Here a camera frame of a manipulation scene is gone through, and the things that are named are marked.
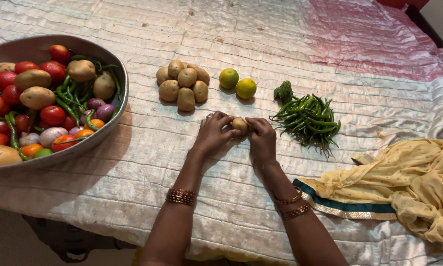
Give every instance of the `large metal bowl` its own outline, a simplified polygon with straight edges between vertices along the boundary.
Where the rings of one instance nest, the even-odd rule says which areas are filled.
[[[0,63],[31,61],[39,65],[40,63],[49,60],[50,56],[47,49],[51,45],[64,45],[77,54],[90,56],[102,62],[102,64],[120,65],[121,67],[114,68],[114,70],[121,86],[123,103],[120,102],[118,97],[114,97],[113,101],[111,102],[113,106],[119,106],[120,111],[116,117],[114,117],[110,122],[106,123],[100,130],[96,131],[89,138],[72,146],[71,148],[45,157],[23,161],[21,163],[12,165],[0,166],[0,170],[19,167],[44,167],[68,160],[76,155],[83,154],[83,152],[86,150],[102,142],[108,133],[110,133],[110,131],[116,127],[118,119],[120,119],[123,115],[126,103],[128,102],[128,73],[126,72],[123,63],[116,55],[112,54],[110,51],[106,50],[100,45],[94,44],[93,42],[69,35],[41,35],[17,39],[0,44]]]

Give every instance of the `green lime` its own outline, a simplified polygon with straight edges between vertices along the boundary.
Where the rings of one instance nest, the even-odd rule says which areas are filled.
[[[238,80],[238,72],[232,68],[224,69],[219,76],[220,85],[226,89],[235,88]]]
[[[36,158],[39,158],[39,157],[47,156],[49,154],[52,154],[52,150],[51,149],[42,149],[42,150],[38,150],[34,154],[33,158],[36,159]]]
[[[236,94],[240,98],[249,99],[256,93],[256,82],[252,79],[242,79],[236,85]]]

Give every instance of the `woman's right hand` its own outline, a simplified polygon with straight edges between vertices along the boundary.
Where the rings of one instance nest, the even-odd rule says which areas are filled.
[[[264,118],[248,118],[246,122],[254,128],[251,133],[251,152],[260,165],[276,162],[276,131]]]

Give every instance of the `onion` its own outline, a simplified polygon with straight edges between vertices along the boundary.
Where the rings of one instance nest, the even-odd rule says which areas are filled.
[[[92,110],[87,110],[87,111],[85,111],[85,114],[84,114],[84,115],[81,115],[81,116],[80,116],[80,122],[82,122],[82,124],[87,123],[87,116],[88,116],[88,114],[89,114],[91,111],[92,111]],[[97,113],[96,113],[96,112],[92,115],[92,119],[98,119],[98,118],[97,118]]]
[[[39,135],[36,133],[21,133],[21,137],[19,138],[19,146],[24,147],[31,144],[39,144]]]
[[[112,105],[102,105],[97,110],[97,119],[107,123],[110,121],[113,112],[115,111],[115,107]]]
[[[44,130],[39,137],[39,142],[44,148],[50,149],[52,142],[60,136],[68,135],[69,132],[63,127],[51,127]]]
[[[90,110],[92,110],[92,109],[97,110],[100,106],[102,106],[104,104],[105,104],[104,100],[98,99],[98,98],[92,98],[92,99],[88,100],[87,107]]]
[[[83,130],[83,126],[76,126],[75,128],[69,130],[69,135],[72,135],[75,137],[77,132],[79,132],[80,130]]]

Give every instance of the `bangle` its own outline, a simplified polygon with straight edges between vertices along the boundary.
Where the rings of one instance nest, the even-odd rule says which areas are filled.
[[[284,220],[290,220],[290,219],[295,218],[298,215],[301,215],[304,212],[308,211],[309,208],[310,208],[310,205],[308,203],[304,204],[298,209],[295,209],[293,211],[289,211],[289,212],[282,214],[282,218],[284,218]]]
[[[299,199],[302,198],[302,191],[300,190],[300,188],[298,188],[298,187],[295,186],[295,190],[298,192],[298,195],[295,196],[293,199],[289,199],[289,200],[279,200],[276,196],[274,196],[274,200],[275,200],[277,203],[282,204],[282,205],[289,205],[289,204],[292,204],[292,203],[294,203],[294,202],[296,202],[296,201],[298,201]]]
[[[197,194],[190,190],[170,188],[165,196],[165,201],[192,206],[196,198]]]

